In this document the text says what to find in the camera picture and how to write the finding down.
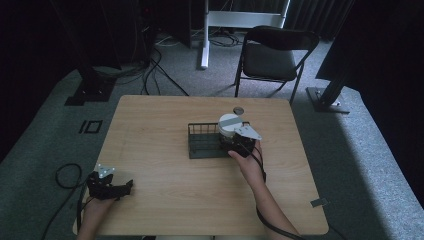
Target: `white stand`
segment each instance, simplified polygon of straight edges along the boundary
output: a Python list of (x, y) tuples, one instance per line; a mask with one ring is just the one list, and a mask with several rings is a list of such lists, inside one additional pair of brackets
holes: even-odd
[(203, 69), (209, 64), (209, 27), (239, 27), (253, 28), (259, 25), (283, 28), (290, 0), (286, 0), (281, 14), (277, 13), (252, 13), (252, 12), (226, 12), (209, 11), (209, 0), (205, 0), (205, 27), (202, 51)]

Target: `white object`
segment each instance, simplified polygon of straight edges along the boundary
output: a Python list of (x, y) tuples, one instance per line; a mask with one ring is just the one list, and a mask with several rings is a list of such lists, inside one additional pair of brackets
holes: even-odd
[(235, 134), (236, 128), (241, 128), (243, 126), (243, 120), (232, 113), (224, 114), (221, 116), (218, 122), (219, 132), (226, 136), (232, 137)]
[(281, 13), (209, 11), (209, 0), (205, 0), (205, 32), (201, 67), (207, 69), (209, 65), (209, 26), (253, 28), (266, 25), (283, 28), (289, 5), (290, 0), (285, 1)]
[(97, 172), (99, 173), (99, 178), (105, 178), (115, 172), (115, 168), (103, 166), (99, 163), (97, 164)]
[(243, 137), (247, 137), (247, 138), (252, 138), (252, 139), (256, 139), (256, 140), (262, 140), (261, 135), (259, 135), (255, 129), (252, 128), (252, 126), (247, 125), (247, 126), (243, 126), (241, 128), (237, 128), (235, 129), (235, 132), (237, 134), (239, 134), (240, 136)]

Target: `black cable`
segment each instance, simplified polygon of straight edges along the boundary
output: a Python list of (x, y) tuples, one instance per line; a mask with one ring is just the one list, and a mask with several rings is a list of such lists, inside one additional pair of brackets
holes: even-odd
[(149, 76), (152, 73), (152, 71), (156, 68), (156, 66), (162, 60), (162, 54), (156, 48), (155, 48), (155, 50), (159, 53), (159, 60), (158, 60), (158, 62), (155, 62), (155, 65), (150, 68), (150, 70), (147, 72), (147, 74), (143, 75), (143, 87), (141, 88), (140, 95), (143, 95), (143, 90), (146, 91), (147, 95), (150, 95), (149, 91), (147, 89), (147, 80), (149, 79)]
[[(259, 153), (259, 156), (260, 156), (260, 158), (261, 158), (261, 160), (262, 161), (260, 161), (254, 154), (253, 154), (253, 152), (251, 152), (249, 149), (247, 149), (246, 148), (246, 146), (244, 146), (244, 144), (243, 143), (241, 143), (241, 142), (239, 142), (238, 144), (240, 144), (240, 146), (242, 146), (248, 153), (249, 153), (249, 155), (250, 156), (252, 156), (253, 157), (253, 159), (255, 159), (255, 161), (258, 163), (258, 165), (259, 165), (259, 167), (260, 167), (260, 169), (261, 169), (261, 171), (262, 171), (262, 176), (263, 176), (263, 179), (264, 179), (264, 182), (266, 182), (266, 173), (265, 173), (265, 170), (264, 170), (264, 161), (263, 161), (263, 157), (262, 157), (262, 154), (261, 154), (261, 152), (259, 151), (259, 149), (257, 148), (257, 147), (254, 147), (254, 149), (256, 150), (256, 151), (258, 151), (258, 153)], [(296, 235), (296, 234), (293, 234), (293, 233), (289, 233), (289, 232), (287, 232), (287, 231), (284, 231), (284, 230), (282, 230), (282, 229), (280, 229), (280, 228), (278, 228), (278, 227), (276, 227), (276, 226), (274, 226), (274, 225), (272, 225), (271, 223), (269, 223), (263, 216), (262, 216), (262, 214), (261, 214), (261, 212), (259, 211), (259, 209), (258, 208), (256, 208), (256, 213), (257, 213), (257, 215), (258, 215), (258, 217), (259, 217), (259, 220), (261, 220), (261, 222), (267, 227), (267, 228), (269, 228), (269, 229), (271, 229), (272, 231), (274, 231), (274, 232), (276, 232), (276, 233), (278, 233), (278, 234), (280, 234), (280, 235), (283, 235), (283, 236), (285, 236), (285, 237), (288, 237), (288, 238), (291, 238), (291, 239), (295, 239), (295, 240), (304, 240), (304, 238), (302, 238), (302, 237), (300, 237), (300, 236), (298, 236), (298, 235)]]
[[(76, 168), (78, 169), (78, 179), (75, 181), (75, 184), (74, 184), (74, 185), (71, 185), (71, 186), (65, 186), (65, 185), (63, 185), (63, 184), (60, 182), (60, 180), (59, 180), (59, 174), (60, 174), (60, 172), (61, 172), (64, 168), (67, 168), (67, 167), (70, 167), (70, 166), (74, 166), (74, 167), (76, 167)], [(82, 185), (85, 183), (85, 182), (81, 182), (81, 177), (82, 177), (82, 169), (81, 169), (81, 167), (80, 167), (78, 164), (76, 164), (76, 163), (68, 163), (68, 164), (62, 165), (61, 167), (59, 167), (59, 168), (56, 170), (55, 180), (56, 180), (57, 185), (59, 185), (59, 186), (60, 186), (61, 188), (63, 188), (63, 189), (71, 189), (71, 191), (69, 192), (68, 196), (67, 196), (67, 197), (66, 197), (66, 199), (63, 201), (63, 203), (60, 205), (60, 207), (59, 207), (59, 208), (56, 210), (56, 212), (53, 214), (52, 218), (49, 220), (49, 222), (48, 222), (48, 224), (47, 224), (46, 228), (44, 229), (43, 235), (42, 235), (42, 237), (41, 237), (41, 239), (42, 239), (42, 240), (46, 238), (47, 232), (48, 232), (48, 230), (49, 230), (49, 228), (50, 228), (50, 225), (53, 223), (53, 220), (57, 217), (57, 215), (59, 214), (60, 210), (62, 210), (62, 208), (65, 206), (65, 204), (69, 201), (69, 199), (71, 198), (71, 196), (74, 194), (75, 190), (76, 190), (78, 187), (82, 186)]]
[(339, 232), (339, 230), (337, 230), (336, 228), (334, 228), (331, 224), (328, 224), (328, 226), (334, 231), (336, 232), (343, 240), (347, 240), (347, 237), (345, 237), (341, 232)]
[(82, 206), (82, 200), (84, 198), (85, 189), (87, 188), (87, 180), (88, 180), (88, 176), (85, 179), (84, 183), (82, 184), (82, 188), (81, 188), (81, 191), (80, 191), (80, 196), (79, 196), (78, 201), (77, 201), (77, 212), (76, 212), (76, 214), (77, 214), (77, 231), (79, 231), (79, 229), (81, 228), (81, 212), (82, 212), (82, 210), (85, 208), (85, 206), (87, 206), (87, 204), (91, 200), (93, 200), (93, 199), (91, 199), (90, 201), (88, 201), (87, 203), (85, 203), (84, 206)]
[(138, 79), (140, 79), (140, 78), (142, 78), (144, 76), (144, 74), (140, 74), (139, 76), (137, 76), (136, 78), (134, 78), (134, 79), (132, 79), (132, 80), (129, 80), (129, 81), (127, 81), (127, 82), (122, 82), (122, 83), (115, 83), (115, 86), (122, 86), (122, 85), (126, 85), (126, 84), (129, 84), (129, 83), (132, 83), (132, 82), (135, 82), (135, 81), (137, 81)]
[(156, 87), (159, 89), (159, 85), (157, 84), (157, 80), (156, 80), (156, 76), (155, 76), (155, 74), (156, 74), (156, 72), (153, 72), (153, 71), (156, 71), (156, 68), (159, 68), (159, 70), (160, 70), (160, 72), (163, 74), (163, 75), (165, 75), (165, 77), (169, 80), (169, 81), (171, 81), (173, 84), (174, 84), (174, 86), (176, 86), (185, 96), (189, 96), (189, 94), (177, 83), (177, 82), (175, 82), (175, 80), (174, 79), (172, 79), (172, 77), (171, 76), (169, 76), (168, 75), (168, 73), (166, 73), (166, 71), (159, 65), (159, 62), (162, 60), (162, 54), (161, 54), (161, 52), (159, 51), (159, 50), (157, 50), (156, 48), (154, 48), (154, 50), (156, 51), (156, 52), (158, 52), (158, 54), (159, 54), (159, 60), (157, 60), (157, 61), (155, 61), (153, 58), (151, 58), (150, 59), (150, 61), (152, 62), (152, 63), (154, 63), (154, 65), (152, 66), (152, 68), (147, 72), (147, 74), (145, 74), (145, 76), (144, 76), (144, 79), (143, 79), (143, 88), (141, 89), (141, 92), (140, 92), (140, 95), (142, 95), (143, 94), (143, 90), (144, 91), (146, 91), (146, 94), (147, 95), (150, 95), (150, 93), (149, 93), (149, 91), (148, 91), (148, 89), (147, 89), (147, 81), (148, 81), (148, 79), (149, 79), (149, 76), (150, 76), (150, 74), (152, 74), (153, 73), (153, 78), (154, 78), (154, 80), (155, 80), (155, 83), (156, 83)]
[[(228, 38), (231, 40), (231, 43), (223, 43), (223, 42), (213, 40), (213, 38), (217, 38), (217, 37)], [(212, 35), (209, 39), (209, 42), (211, 42), (213, 45), (220, 46), (220, 47), (235, 47), (237, 45), (243, 44), (243, 42), (240, 41), (237, 36), (235, 36), (234, 34), (229, 34), (227, 32), (222, 32), (221, 34)]]
[(282, 230), (282, 229), (280, 229), (280, 228), (277, 228), (276, 226), (274, 226), (274, 225), (272, 225), (271, 223), (269, 223), (263, 216), (262, 216), (262, 214), (261, 214), (261, 212), (259, 212), (259, 209), (258, 208), (256, 208), (256, 213), (257, 213), (257, 215), (258, 215), (258, 217), (259, 217), (259, 220), (261, 220), (261, 222), (267, 227), (267, 228), (269, 228), (269, 229), (271, 229), (272, 231), (274, 231), (274, 232), (276, 232), (276, 233), (278, 233), (278, 234), (280, 234), (280, 235), (283, 235), (283, 236), (285, 236), (285, 237), (288, 237), (288, 238), (291, 238), (291, 239), (295, 239), (295, 240), (304, 240), (304, 238), (302, 238), (302, 237), (300, 237), (300, 236), (298, 236), (298, 235), (296, 235), (296, 234), (293, 234), (293, 233), (289, 233), (289, 232), (287, 232), (287, 231), (284, 231), (284, 230)]
[(161, 72), (168, 78), (168, 80), (169, 81), (171, 81), (173, 84), (174, 84), (174, 86), (176, 86), (178, 89), (180, 89), (180, 91), (182, 92), (182, 93), (184, 93), (184, 95), (186, 95), (186, 96), (189, 96), (188, 95), (188, 93), (180, 86), (180, 85), (178, 85), (178, 83), (177, 82), (175, 82), (174, 81), (174, 79), (172, 79), (166, 72), (165, 72), (165, 70), (163, 70), (163, 68), (159, 65), (159, 63), (157, 63), (156, 64), (156, 66), (157, 67), (159, 67), (159, 69), (161, 70)]
[(134, 66), (133, 68), (129, 69), (129, 70), (125, 70), (125, 71), (120, 71), (117, 73), (106, 73), (106, 72), (102, 72), (99, 70), (95, 70), (97, 72), (97, 74), (99, 74), (99, 76), (101, 77), (106, 77), (106, 78), (122, 78), (122, 77), (131, 77), (131, 76), (139, 76), (141, 74), (144, 73), (144, 69), (146, 68), (143, 63), (138, 62), (137, 66)]
[(85, 207), (91, 202), (91, 201), (93, 201), (93, 199), (94, 199), (94, 197), (92, 197), (90, 200), (88, 200), (85, 204), (84, 204), (84, 206), (81, 208), (81, 210), (84, 210), (85, 209)]

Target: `metal stand base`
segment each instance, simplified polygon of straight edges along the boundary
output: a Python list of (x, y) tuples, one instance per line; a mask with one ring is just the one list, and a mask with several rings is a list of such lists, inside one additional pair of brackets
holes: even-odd
[(314, 105), (315, 111), (343, 113), (343, 114), (350, 113), (349, 109), (346, 107), (343, 101), (342, 96), (339, 96), (337, 100), (330, 106), (323, 106), (319, 100), (324, 90), (325, 88), (315, 88), (315, 87), (306, 88), (306, 92), (308, 92), (308, 95), (312, 101), (312, 104)]
[(116, 78), (99, 77), (103, 83), (95, 92), (85, 91), (84, 81), (81, 82), (74, 96), (69, 97), (65, 106), (83, 106), (85, 102), (107, 102), (115, 86)]

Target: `black wire basket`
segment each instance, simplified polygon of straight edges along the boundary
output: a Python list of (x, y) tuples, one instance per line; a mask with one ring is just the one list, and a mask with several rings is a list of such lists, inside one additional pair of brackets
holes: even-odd
[(188, 146), (189, 158), (224, 158), (228, 156), (228, 148), (223, 146), (222, 135), (218, 123), (189, 123)]

